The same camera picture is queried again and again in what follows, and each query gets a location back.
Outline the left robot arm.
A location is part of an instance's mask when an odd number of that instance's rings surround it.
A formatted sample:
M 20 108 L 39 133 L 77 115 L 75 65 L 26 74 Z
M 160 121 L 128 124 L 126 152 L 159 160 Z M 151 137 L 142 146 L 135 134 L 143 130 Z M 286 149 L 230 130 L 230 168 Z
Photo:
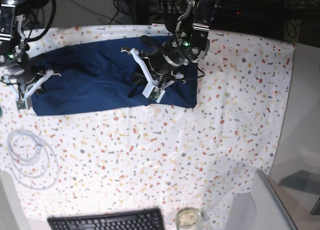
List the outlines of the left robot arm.
M 122 47 L 121 52 L 131 55 L 136 62 L 136 86 L 143 86 L 142 95 L 160 103 L 166 89 L 178 82 L 186 83 L 203 78 L 206 74 L 198 62 L 207 56 L 210 24 L 219 0 L 183 0 L 185 12 L 172 25 L 172 36 L 160 43 L 147 35 L 140 41 L 153 52 Z

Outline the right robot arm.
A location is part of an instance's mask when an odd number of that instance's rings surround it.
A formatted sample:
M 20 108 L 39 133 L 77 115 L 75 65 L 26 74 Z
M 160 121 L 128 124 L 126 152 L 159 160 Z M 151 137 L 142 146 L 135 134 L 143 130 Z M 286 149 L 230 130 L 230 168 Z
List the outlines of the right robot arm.
M 35 37 L 25 34 L 25 27 L 31 22 L 39 25 L 37 11 L 48 3 L 51 3 L 51 14 L 44 30 Z M 29 110 L 33 105 L 32 95 L 42 90 L 42 84 L 50 77 L 60 75 L 38 64 L 45 58 L 44 53 L 28 55 L 29 44 L 46 35 L 56 11 L 56 0 L 0 0 L 0 66 L 8 72 L 0 81 L 15 92 L 18 110 Z

